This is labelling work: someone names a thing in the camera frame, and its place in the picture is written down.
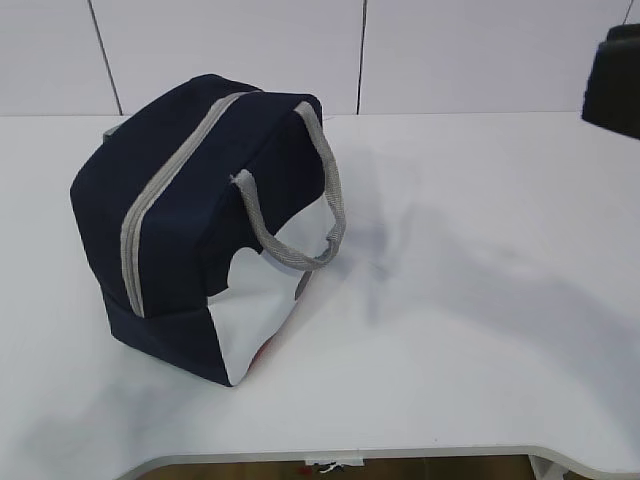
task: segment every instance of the bag handle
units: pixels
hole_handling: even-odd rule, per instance
[[[327,142],[322,132],[320,120],[318,120],[313,107],[308,102],[301,102],[294,111],[304,121],[311,143],[313,143],[318,152],[324,169],[324,195],[335,220],[335,224],[326,236],[329,245],[325,251],[317,257],[309,257],[299,250],[285,245],[271,235],[264,223],[256,181],[251,172],[243,169],[231,181],[240,191],[253,232],[262,248],[287,267],[302,271],[313,271],[327,265],[338,254],[347,222],[344,214],[342,188],[336,159],[333,156],[329,142]]]

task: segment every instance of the white panel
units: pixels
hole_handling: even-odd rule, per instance
[[[117,114],[86,0],[0,0],[0,115]]]
[[[276,238],[315,257],[327,248],[325,238],[332,224],[331,210],[322,196],[290,218]],[[291,313],[302,276],[303,272],[278,263],[266,250],[259,254],[245,247],[234,254],[229,288],[208,302],[231,385],[242,380],[260,347]]]
[[[369,0],[364,113],[577,110],[628,0]]]
[[[361,0],[97,0],[123,109],[133,113],[202,73],[313,93],[354,113]]]
[[[640,0],[633,2],[631,11],[627,17],[627,23],[640,23]]]

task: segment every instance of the gray trim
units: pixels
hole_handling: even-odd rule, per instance
[[[326,250],[315,258],[308,257],[304,253],[293,247],[285,245],[276,237],[271,235],[267,230],[260,209],[260,200],[258,198],[258,189],[253,175],[248,170],[241,170],[240,173],[232,178],[234,183],[240,190],[240,195],[244,202],[249,221],[253,227],[253,231],[262,247],[269,254],[283,265],[302,271],[313,271],[327,265],[338,254],[342,238],[346,229],[346,219],[344,214],[344,204],[342,201],[342,188],[340,186],[340,176],[336,159],[333,156],[331,147],[322,133],[322,125],[316,116],[313,107],[307,102],[301,102],[295,112],[300,115],[304,121],[309,137],[313,146],[316,148],[322,166],[324,168],[325,179],[325,197],[329,208],[333,213],[335,224],[327,234],[328,246]]]
[[[122,125],[121,123],[119,123],[118,125],[116,125],[115,127],[111,127],[109,130],[107,130],[106,132],[104,132],[102,134],[102,143],[106,142],[107,140],[109,140],[111,138],[111,136],[116,132],[117,129],[120,128],[120,125]]]
[[[145,214],[153,206],[189,160],[193,152],[200,146],[211,129],[220,120],[227,109],[242,95],[251,92],[236,92],[218,99],[209,109],[196,129],[180,145],[178,150],[160,167],[149,183],[142,189],[133,202],[122,222],[120,231],[120,259],[122,262],[122,278],[133,313],[144,317],[144,302],[140,281],[140,233]]]

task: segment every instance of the black object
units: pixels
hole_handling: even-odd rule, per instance
[[[640,24],[613,27],[599,45],[582,119],[640,139]]]
[[[240,381],[293,308],[298,281],[331,260],[344,234],[321,119],[311,95],[203,75],[108,133],[71,199],[117,339],[214,382]],[[341,228],[313,240],[334,246],[331,255],[306,258],[275,235],[323,192]],[[298,230],[302,249],[308,235]],[[229,281],[246,251],[251,263],[234,278],[255,280],[251,288]],[[221,313],[223,292],[227,304],[239,300]]]

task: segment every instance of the navy blue bag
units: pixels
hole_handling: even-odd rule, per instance
[[[344,235],[321,118],[311,95],[204,75],[105,138],[71,200],[118,340],[244,377]]]

